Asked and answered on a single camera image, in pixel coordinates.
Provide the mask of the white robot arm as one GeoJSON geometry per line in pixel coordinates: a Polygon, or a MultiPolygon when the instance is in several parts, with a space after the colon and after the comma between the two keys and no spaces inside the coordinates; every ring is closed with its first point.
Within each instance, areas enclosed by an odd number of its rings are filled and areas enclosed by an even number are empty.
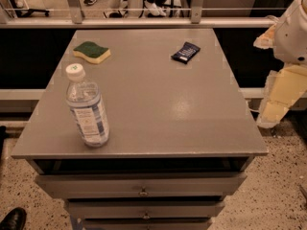
{"type": "Polygon", "coordinates": [[[253,46],[272,48],[284,66],[267,76],[256,124],[273,128],[307,91],[307,0],[294,0],[253,46]]]}

